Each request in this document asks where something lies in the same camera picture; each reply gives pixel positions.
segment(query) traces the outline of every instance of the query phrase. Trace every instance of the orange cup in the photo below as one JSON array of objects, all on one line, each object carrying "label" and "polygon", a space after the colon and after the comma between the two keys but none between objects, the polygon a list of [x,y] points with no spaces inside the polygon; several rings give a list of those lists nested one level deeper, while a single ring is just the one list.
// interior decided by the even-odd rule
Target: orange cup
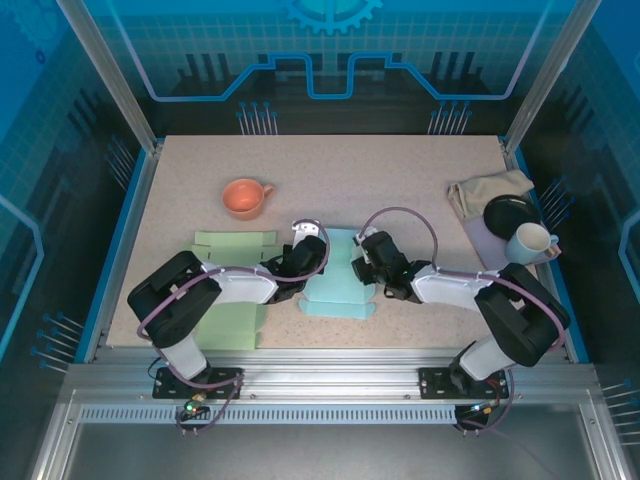
[{"label": "orange cup", "polygon": [[222,203],[233,218],[253,220],[264,208],[265,201],[275,192],[273,185],[260,185],[250,178],[234,180],[222,191]]}]

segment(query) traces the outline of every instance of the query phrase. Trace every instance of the beige cloth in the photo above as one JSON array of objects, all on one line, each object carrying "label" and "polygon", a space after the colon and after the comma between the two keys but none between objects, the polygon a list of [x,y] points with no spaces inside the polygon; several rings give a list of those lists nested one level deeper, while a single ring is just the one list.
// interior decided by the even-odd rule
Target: beige cloth
[{"label": "beige cloth", "polygon": [[484,213],[484,207],[500,195],[524,195],[533,183],[521,170],[509,170],[488,177],[477,177],[449,186],[447,198],[460,220]]}]

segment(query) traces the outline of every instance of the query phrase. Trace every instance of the speckled tabletop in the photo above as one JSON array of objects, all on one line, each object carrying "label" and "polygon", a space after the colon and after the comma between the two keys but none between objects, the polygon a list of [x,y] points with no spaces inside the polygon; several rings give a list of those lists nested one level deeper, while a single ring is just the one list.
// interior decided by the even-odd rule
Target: speckled tabletop
[{"label": "speckled tabletop", "polygon": [[[359,227],[380,208],[407,206],[432,222],[440,265],[483,269],[445,191],[454,181],[503,170],[496,137],[167,137],[107,343],[148,345],[136,336],[127,294],[197,230],[277,230],[278,243],[291,243],[291,222],[299,218]],[[276,186],[263,215],[250,222],[232,219],[220,202],[223,187],[240,177]],[[429,232],[413,217],[388,213],[375,226],[389,232],[409,260],[431,257]],[[381,291],[373,301],[376,312],[364,321],[307,316],[296,301],[269,306],[261,347],[462,347],[488,333],[479,313],[388,300]]]}]

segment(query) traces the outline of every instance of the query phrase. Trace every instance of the black bracket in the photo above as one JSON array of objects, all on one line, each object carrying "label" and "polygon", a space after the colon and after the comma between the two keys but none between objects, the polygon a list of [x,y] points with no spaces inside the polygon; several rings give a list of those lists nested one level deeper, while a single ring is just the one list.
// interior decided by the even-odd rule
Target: black bracket
[{"label": "black bracket", "polygon": [[461,392],[451,381],[451,370],[443,368],[419,368],[418,384],[422,400],[492,400],[496,390],[487,383],[494,380],[499,386],[500,400],[509,398],[509,387],[504,371],[500,370],[480,382],[470,382],[467,392]]},{"label": "black bracket", "polygon": [[[211,368],[211,374],[207,383],[218,383],[231,379],[242,374],[241,368]],[[207,392],[207,400],[226,400],[233,391],[234,384],[225,385]],[[234,399],[240,398],[239,388]],[[189,400],[196,393],[200,393],[201,388],[192,388],[178,380],[168,368],[159,368],[156,372],[156,381],[151,396],[156,399],[169,400]]]}]

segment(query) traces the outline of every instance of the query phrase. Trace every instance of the green cloth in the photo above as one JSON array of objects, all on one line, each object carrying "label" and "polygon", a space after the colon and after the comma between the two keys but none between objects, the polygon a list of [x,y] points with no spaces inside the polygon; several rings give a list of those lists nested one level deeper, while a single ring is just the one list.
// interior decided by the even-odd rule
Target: green cloth
[{"label": "green cloth", "polygon": [[[275,242],[276,232],[196,232],[191,251],[202,262],[250,267],[281,255]],[[214,305],[196,327],[196,344],[202,350],[254,350],[266,316],[266,307],[255,303]]]}]

